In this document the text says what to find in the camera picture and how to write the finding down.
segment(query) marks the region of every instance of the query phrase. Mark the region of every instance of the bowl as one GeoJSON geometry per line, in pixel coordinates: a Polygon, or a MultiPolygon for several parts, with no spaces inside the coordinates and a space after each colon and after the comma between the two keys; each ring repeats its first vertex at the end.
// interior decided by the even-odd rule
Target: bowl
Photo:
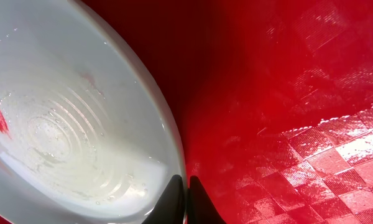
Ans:
{"type": "Polygon", "coordinates": [[[80,2],[0,0],[0,215],[141,223],[173,175],[177,126],[126,42],[80,2]]]}

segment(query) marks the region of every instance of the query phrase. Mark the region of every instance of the checkered pattern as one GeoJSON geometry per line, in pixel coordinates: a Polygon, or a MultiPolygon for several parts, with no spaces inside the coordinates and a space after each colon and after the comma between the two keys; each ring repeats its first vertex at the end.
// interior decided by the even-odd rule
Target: checkered pattern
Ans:
{"type": "Polygon", "coordinates": [[[272,14],[257,16],[268,24],[257,49],[270,51],[270,76],[292,89],[268,93],[284,115],[260,104],[257,136],[220,149],[233,153],[207,166],[192,162],[201,167],[191,175],[229,223],[373,224],[373,1],[266,2],[272,14]],[[273,128],[293,118],[306,124],[318,111],[327,118],[273,128]]]}

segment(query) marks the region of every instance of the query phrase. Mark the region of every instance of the plate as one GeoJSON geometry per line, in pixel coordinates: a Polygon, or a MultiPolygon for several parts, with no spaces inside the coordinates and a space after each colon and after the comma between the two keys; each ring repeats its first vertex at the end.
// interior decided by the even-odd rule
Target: plate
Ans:
{"type": "Polygon", "coordinates": [[[107,23],[80,2],[0,0],[0,215],[140,223],[176,174],[171,111],[107,23]]]}

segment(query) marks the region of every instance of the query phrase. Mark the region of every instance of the glossy red plastic sheet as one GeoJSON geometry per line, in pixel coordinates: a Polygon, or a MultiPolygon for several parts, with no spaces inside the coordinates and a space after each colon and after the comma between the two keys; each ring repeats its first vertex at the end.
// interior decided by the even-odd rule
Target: glossy red plastic sheet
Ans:
{"type": "Polygon", "coordinates": [[[373,0],[85,0],[227,223],[373,223],[373,0]]]}

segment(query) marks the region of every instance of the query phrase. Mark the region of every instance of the white bowl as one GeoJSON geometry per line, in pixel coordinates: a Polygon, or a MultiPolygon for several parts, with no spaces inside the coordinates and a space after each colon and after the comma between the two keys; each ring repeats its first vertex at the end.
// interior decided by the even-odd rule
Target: white bowl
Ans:
{"type": "Polygon", "coordinates": [[[0,113],[10,222],[140,223],[171,176],[185,177],[154,79],[80,3],[0,0],[0,113]]]}

